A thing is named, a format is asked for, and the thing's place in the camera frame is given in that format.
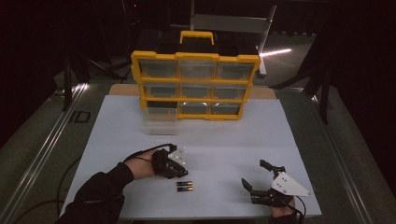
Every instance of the plastic drawer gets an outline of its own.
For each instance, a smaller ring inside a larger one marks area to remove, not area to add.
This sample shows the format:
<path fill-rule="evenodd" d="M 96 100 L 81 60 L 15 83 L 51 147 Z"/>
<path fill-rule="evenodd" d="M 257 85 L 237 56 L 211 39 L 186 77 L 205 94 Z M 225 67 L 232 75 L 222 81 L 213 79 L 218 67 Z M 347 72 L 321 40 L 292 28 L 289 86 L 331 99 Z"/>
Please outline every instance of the plastic drawer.
<path fill-rule="evenodd" d="M 218 63 L 217 79 L 249 80 L 254 63 Z"/>
<path fill-rule="evenodd" d="M 246 85 L 214 85 L 213 98 L 243 99 L 246 89 Z"/>
<path fill-rule="evenodd" d="M 178 65 L 180 78 L 212 79 L 216 70 L 216 62 L 211 61 L 182 60 Z"/>
<path fill-rule="evenodd" d="M 139 60 L 142 77 L 176 77 L 177 62 L 170 60 Z"/>
<path fill-rule="evenodd" d="M 177 97 L 176 83 L 145 82 L 143 85 L 147 97 Z"/>
<path fill-rule="evenodd" d="M 238 103 L 212 103 L 210 114 L 213 115 L 237 115 L 241 104 Z"/>
<path fill-rule="evenodd" d="M 177 133 L 177 108 L 146 107 L 143 124 L 147 134 L 168 135 Z"/>
<path fill-rule="evenodd" d="M 209 111 L 209 103 L 184 102 L 179 103 L 180 114 L 204 115 Z"/>
<path fill-rule="evenodd" d="M 187 98 L 209 98 L 212 91 L 210 84 L 180 83 L 180 96 Z"/>

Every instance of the dark background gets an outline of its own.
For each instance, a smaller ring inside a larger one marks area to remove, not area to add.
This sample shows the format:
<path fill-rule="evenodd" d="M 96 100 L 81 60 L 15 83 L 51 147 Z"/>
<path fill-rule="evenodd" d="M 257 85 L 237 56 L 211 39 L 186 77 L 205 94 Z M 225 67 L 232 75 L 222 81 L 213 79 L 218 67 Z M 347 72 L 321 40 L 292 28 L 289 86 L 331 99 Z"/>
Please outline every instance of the dark background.
<path fill-rule="evenodd" d="M 195 10 L 266 17 L 270 6 L 269 1 L 197 0 Z M 390 1 L 279 1 L 270 31 L 318 35 L 301 71 L 327 62 L 332 85 L 393 193 L 395 9 Z M 70 49 L 110 63 L 112 56 L 129 57 L 142 27 L 188 25 L 189 16 L 186 0 L 0 1 L 0 147 L 56 91 L 53 77 L 63 71 Z"/>

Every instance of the battery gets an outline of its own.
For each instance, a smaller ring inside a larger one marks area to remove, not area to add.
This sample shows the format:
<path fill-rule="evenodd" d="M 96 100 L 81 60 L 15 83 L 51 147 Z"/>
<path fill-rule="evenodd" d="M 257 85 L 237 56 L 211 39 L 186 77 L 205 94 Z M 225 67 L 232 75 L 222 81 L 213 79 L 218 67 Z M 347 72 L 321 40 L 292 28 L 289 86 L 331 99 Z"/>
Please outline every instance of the battery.
<path fill-rule="evenodd" d="M 177 182 L 178 186 L 192 186 L 192 181 L 179 181 Z"/>
<path fill-rule="evenodd" d="M 183 191 L 192 191 L 192 187 L 179 187 L 179 188 L 177 188 L 177 192 L 183 192 Z"/>

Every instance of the robotic hand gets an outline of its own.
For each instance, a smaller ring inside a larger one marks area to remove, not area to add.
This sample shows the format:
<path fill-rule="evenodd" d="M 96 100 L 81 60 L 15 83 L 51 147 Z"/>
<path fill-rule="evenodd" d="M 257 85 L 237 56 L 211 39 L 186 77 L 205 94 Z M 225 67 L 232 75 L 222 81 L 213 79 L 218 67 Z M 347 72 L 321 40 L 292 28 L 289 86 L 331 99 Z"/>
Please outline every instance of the robotic hand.
<path fill-rule="evenodd" d="M 173 144 L 163 144 L 156 147 L 152 147 L 143 151 L 138 151 L 128 158 L 125 161 L 128 161 L 132 158 L 139 158 L 139 155 L 151 151 L 154 149 L 159 149 L 158 151 L 152 154 L 151 166 L 156 175 L 161 175 L 168 179 L 187 175 L 189 172 L 183 167 L 186 162 L 183 160 L 183 149 L 177 148 L 176 145 Z"/>
<path fill-rule="evenodd" d="M 296 208 L 291 207 L 289 202 L 294 196 L 311 197 L 312 193 L 288 176 L 285 167 L 276 167 L 264 160 L 260 160 L 260 166 L 264 167 L 269 172 L 274 172 L 275 179 L 271 184 L 271 188 L 264 191 L 253 189 L 253 187 L 242 178 L 242 185 L 250 193 L 251 202 L 273 207 L 289 207 L 300 214 L 300 223 L 302 223 L 305 212 L 303 214 Z"/>

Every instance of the yellow storage organizer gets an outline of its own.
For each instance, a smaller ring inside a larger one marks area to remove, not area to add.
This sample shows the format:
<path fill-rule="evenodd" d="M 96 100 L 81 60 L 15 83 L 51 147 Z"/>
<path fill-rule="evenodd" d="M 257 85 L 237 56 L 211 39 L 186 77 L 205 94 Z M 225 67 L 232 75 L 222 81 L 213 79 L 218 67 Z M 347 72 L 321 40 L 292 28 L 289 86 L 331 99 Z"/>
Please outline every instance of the yellow storage organizer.
<path fill-rule="evenodd" d="M 139 42 L 131 58 L 143 110 L 178 119 L 241 119 L 261 62 L 241 35 L 148 31 Z"/>

